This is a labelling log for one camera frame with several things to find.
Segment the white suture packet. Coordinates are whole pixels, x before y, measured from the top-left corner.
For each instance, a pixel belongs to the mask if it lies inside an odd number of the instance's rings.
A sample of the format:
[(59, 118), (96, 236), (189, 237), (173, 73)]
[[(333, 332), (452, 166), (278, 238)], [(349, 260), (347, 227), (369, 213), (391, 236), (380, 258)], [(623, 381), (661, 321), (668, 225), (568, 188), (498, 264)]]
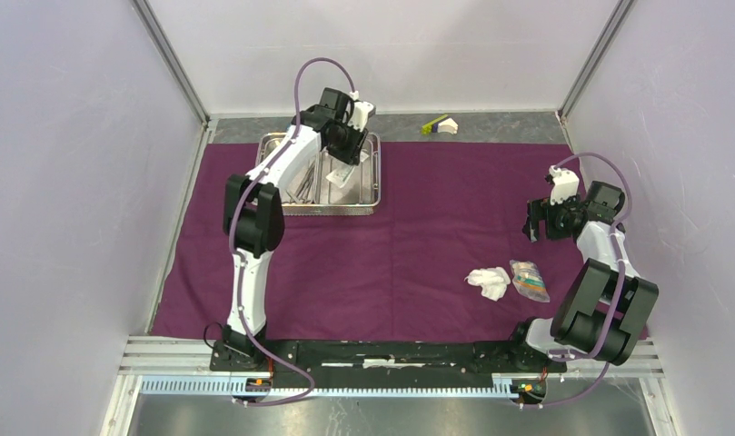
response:
[(361, 165), (370, 157), (365, 151), (360, 151), (359, 163), (350, 165), (343, 163), (332, 156), (329, 156), (329, 164), (331, 170), (325, 175), (325, 180), (339, 189), (342, 189), (352, 178), (352, 176), (360, 170)]

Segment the steel surgical tray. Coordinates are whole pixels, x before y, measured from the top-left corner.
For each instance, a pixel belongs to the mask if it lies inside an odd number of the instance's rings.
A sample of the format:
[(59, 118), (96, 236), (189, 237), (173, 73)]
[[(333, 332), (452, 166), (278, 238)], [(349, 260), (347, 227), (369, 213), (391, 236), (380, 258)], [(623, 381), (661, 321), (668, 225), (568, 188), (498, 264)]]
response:
[[(256, 166), (248, 172), (255, 179), (268, 165), (270, 172), (262, 177), (264, 183), (278, 186), (286, 216), (364, 216), (374, 212), (381, 200), (381, 150), (378, 135), (369, 133), (362, 151), (370, 157), (361, 165), (349, 182), (339, 189), (325, 180), (331, 170), (328, 157), (322, 147), (321, 136), (309, 127), (302, 127), (293, 136), (292, 126), (286, 133), (266, 134), (258, 146)], [(310, 204), (287, 203), (286, 190), (295, 176), (309, 163), (318, 164), (314, 186), (314, 202)]]

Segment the clear bag of supplies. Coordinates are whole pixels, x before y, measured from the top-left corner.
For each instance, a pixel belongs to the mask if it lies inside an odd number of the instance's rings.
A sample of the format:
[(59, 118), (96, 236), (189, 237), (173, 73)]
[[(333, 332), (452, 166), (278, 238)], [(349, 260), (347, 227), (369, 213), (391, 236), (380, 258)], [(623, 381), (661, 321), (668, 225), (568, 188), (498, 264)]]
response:
[(551, 297), (535, 263), (510, 261), (512, 284), (517, 293), (531, 301), (548, 303)]

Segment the white gauze wad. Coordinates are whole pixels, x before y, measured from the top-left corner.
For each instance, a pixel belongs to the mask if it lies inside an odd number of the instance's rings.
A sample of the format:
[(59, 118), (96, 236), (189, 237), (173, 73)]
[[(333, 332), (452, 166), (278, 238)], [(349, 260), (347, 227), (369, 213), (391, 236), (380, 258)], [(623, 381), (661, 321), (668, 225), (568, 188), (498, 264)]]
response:
[(502, 267), (475, 269), (464, 278), (467, 284), (481, 288), (481, 296), (499, 301), (506, 293), (511, 279)]

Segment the purple cloth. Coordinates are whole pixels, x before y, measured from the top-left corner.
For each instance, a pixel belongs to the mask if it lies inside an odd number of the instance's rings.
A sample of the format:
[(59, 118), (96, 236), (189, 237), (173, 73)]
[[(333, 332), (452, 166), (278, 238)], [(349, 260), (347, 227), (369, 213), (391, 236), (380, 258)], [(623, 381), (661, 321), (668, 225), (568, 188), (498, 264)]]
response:
[[(583, 260), (570, 239), (532, 243), (529, 200), (564, 144), (384, 143), (382, 198), (366, 216), (292, 216), (269, 269), (270, 339), (477, 342), (552, 317)], [(536, 263), (551, 299), (498, 301), (473, 270)]]

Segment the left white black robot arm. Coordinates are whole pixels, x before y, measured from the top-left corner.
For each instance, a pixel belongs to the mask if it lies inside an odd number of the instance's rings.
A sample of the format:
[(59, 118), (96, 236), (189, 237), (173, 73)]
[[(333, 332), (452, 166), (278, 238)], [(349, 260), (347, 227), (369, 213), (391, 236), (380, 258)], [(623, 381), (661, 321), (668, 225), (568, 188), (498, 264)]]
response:
[(244, 369), (256, 370), (267, 358), (267, 346), (259, 337), (267, 321), (268, 271), (285, 232), (283, 191), (321, 153), (358, 165), (375, 112), (374, 104), (355, 91), (326, 88), (318, 104), (295, 115), (282, 142), (261, 162), (244, 175), (228, 178), (223, 226), (233, 259), (233, 295), (215, 349)]

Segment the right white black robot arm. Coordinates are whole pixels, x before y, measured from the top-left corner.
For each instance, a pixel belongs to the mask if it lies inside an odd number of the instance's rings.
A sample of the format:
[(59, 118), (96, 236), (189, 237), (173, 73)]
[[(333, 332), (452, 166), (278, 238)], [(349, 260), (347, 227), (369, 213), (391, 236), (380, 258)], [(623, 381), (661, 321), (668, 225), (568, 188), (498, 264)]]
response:
[(506, 347), (509, 364), (528, 371), (545, 353), (560, 362), (593, 359), (620, 366), (631, 356), (659, 296), (631, 265), (620, 223), (626, 193), (594, 181), (586, 194), (527, 204), (523, 233), (536, 242), (571, 238), (584, 264), (550, 319), (529, 318)]

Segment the steel surgical instruments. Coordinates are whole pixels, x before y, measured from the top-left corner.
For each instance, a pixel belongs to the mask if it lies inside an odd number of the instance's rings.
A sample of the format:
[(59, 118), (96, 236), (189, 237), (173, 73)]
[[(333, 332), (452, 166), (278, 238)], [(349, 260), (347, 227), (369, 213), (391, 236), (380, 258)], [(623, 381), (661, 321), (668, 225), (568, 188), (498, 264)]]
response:
[(314, 202), (314, 186), (317, 178), (318, 164), (313, 161), (301, 170), (293, 179), (289, 188), (285, 191), (287, 203), (310, 204)]

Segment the green white toy block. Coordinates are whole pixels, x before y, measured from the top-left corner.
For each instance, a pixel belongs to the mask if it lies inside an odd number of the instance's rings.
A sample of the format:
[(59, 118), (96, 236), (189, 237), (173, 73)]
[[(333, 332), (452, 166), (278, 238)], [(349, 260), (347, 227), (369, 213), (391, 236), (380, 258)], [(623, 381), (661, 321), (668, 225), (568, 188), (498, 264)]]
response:
[(430, 122), (427, 122), (421, 127), (420, 133), (422, 135), (428, 134), (457, 134), (459, 125), (449, 115), (441, 115)]

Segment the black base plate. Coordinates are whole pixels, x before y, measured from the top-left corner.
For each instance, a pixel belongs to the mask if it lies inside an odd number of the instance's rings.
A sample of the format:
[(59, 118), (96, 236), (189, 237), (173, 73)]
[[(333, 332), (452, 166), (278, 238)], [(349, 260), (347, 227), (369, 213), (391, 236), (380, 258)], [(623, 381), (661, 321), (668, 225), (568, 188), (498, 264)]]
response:
[(567, 365), (554, 362), (525, 342), (358, 342), (265, 340), (258, 346), (247, 339), (210, 345), (214, 372), (312, 372), (318, 368), (444, 368), (468, 373), (564, 373)]

